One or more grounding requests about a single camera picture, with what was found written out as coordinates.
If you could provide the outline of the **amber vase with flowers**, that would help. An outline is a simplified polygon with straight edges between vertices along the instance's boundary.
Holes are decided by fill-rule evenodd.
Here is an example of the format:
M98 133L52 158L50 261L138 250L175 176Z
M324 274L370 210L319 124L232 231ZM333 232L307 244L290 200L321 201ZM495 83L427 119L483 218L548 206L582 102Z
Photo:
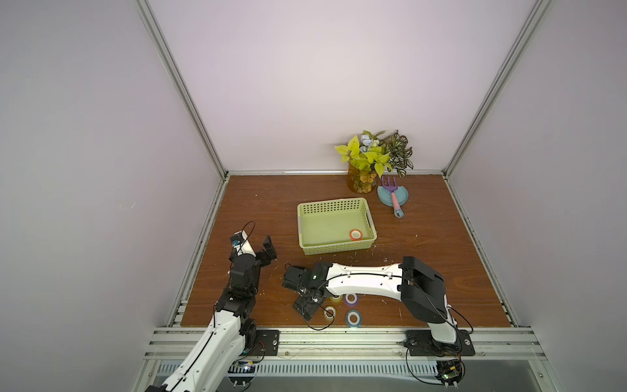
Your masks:
M348 164L346 184L356 194L374 191L386 173L404 178L414 169L413 149L408 138L399 133L362 131L344 145L334 147L341 162Z

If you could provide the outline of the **purple pink toy rake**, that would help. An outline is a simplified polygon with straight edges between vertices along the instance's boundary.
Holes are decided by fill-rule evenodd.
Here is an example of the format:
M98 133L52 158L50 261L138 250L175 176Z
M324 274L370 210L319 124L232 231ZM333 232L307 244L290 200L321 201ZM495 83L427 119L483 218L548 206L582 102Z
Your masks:
M394 176L383 176L382 186L384 189L390 192L390 198L393 204L394 215L398 218L404 217L404 212L398 202L395 191L398 189L398 184Z

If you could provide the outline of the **right controller board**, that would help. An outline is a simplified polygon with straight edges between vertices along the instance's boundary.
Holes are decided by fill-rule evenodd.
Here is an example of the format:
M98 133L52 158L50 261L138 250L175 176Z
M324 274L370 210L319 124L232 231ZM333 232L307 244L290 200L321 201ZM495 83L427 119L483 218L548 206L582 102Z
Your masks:
M436 364L436 379L443 385L457 387L465 376L465 365L460 359L438 361Z

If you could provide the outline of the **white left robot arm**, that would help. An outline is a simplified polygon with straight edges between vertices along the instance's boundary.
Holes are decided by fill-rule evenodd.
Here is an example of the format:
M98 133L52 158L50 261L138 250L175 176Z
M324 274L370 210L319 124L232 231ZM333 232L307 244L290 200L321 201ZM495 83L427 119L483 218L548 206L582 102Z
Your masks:
M244 231L230 238L229 281L214 306L212 320L183 363L161 385L148 391L214 391L228 368L256 344L251 313L259 292L261 269L277 259L271 237L255 251Z

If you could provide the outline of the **controller board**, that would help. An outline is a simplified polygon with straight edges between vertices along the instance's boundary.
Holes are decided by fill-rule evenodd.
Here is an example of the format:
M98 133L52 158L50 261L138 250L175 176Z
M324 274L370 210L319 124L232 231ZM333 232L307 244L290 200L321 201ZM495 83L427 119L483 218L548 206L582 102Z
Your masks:
M246 390L256 377L257 363L253 361L238 361L227 372L232 387Z
M465 365L460 359L438 361L436 364L436 379L443 385L457 387L465 376Z

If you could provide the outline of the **clear tape roll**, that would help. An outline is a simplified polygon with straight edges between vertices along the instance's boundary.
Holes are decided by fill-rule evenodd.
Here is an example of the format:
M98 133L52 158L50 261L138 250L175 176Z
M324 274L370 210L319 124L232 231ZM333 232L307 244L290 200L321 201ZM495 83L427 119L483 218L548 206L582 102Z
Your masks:
M336 308L333 306L327 306L323 310L325 319L333 321L336 318Z

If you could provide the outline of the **green perforated storage basket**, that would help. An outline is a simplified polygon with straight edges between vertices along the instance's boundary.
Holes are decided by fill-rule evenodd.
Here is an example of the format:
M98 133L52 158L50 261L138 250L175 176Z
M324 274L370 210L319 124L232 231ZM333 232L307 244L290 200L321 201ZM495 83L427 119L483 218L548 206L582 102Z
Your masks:
M299 244L306 256L369 249L377 240L367 199L333 199L299 204ZM352 241L349 232L361 230L363 239Z

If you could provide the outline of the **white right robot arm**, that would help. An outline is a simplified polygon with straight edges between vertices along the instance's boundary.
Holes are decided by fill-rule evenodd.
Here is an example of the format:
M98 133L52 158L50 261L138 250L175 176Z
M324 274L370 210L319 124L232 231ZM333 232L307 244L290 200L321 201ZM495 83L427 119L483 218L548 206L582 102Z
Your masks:
M345 266L329 262L318 263L311 269L290 266L282 286L299 295L294 309L307 322L331 297L348 294L388 297L402 302L414 318L427 323L433 341L459 345L457 322L450 313L442 275L412 256L388 266Z

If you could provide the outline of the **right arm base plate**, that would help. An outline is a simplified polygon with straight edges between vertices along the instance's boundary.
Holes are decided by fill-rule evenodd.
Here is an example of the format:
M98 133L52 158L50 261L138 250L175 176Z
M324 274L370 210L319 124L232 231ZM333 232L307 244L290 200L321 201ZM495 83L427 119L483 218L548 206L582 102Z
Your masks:
M452 344L436 341L430 331L414 329L405 332L403 346L409 349L410 356L438 357L475 356L476 351L470 333L464 329L457 332L457 341Z

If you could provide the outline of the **purple tape roll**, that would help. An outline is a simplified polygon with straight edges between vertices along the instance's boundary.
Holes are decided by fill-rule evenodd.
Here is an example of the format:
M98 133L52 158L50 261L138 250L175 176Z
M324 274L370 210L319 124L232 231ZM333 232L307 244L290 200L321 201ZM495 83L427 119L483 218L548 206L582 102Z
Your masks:
M359 295L356 293L345 294L345 303L348 306L355 306L359 302Z

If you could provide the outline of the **aluminium front rail frame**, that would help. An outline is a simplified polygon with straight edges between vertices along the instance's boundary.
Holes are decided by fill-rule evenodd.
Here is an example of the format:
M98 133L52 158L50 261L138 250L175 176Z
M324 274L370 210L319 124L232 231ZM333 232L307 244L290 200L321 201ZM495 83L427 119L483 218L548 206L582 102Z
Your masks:
M548 361L534 331L516 327L512 322L501 326L495 320L509 319L506 307L501 312L486 307L463 305L463 315L470 318L470 333L476 355L461 356L467 373L450 391L490 390L502 383L507 390L516 385L527 390L561 391L563 386ZM265 378L378 378L388 381L416 382L423 387L437 386L438 357L410 356L403 346L405 332L419 327L272 327L280 331L279 354L275 357L247 357L257 363L256 377ZM202 328L156 328L132 390L143 391L159 386L183 363L204 330ZM478 374L486 376L480 382Z

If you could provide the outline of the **left controller board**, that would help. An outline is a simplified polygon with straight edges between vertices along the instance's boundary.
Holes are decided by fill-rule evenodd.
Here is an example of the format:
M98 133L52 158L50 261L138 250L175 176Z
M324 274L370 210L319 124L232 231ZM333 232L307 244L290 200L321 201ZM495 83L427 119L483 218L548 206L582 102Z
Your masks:
M257 363L253 361L238 361L227 372L232 387L246 390L256 377Z

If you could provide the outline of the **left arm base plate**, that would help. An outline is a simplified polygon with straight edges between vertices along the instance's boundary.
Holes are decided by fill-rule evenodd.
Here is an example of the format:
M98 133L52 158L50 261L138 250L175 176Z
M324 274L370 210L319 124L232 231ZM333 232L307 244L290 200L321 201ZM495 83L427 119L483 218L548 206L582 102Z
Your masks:
M275 357L279 354L280 331L277 329L261 329L256 332L256 337L250 347L241 354L241 358L247 357Z

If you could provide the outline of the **blue tape roll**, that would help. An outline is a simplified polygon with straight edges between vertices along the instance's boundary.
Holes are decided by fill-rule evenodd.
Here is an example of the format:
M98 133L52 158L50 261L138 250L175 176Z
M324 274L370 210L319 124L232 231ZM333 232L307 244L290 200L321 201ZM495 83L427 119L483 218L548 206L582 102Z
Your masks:
M346 323L350 328L358 328L362 324L362 315L357 310L349 310L346 313Z

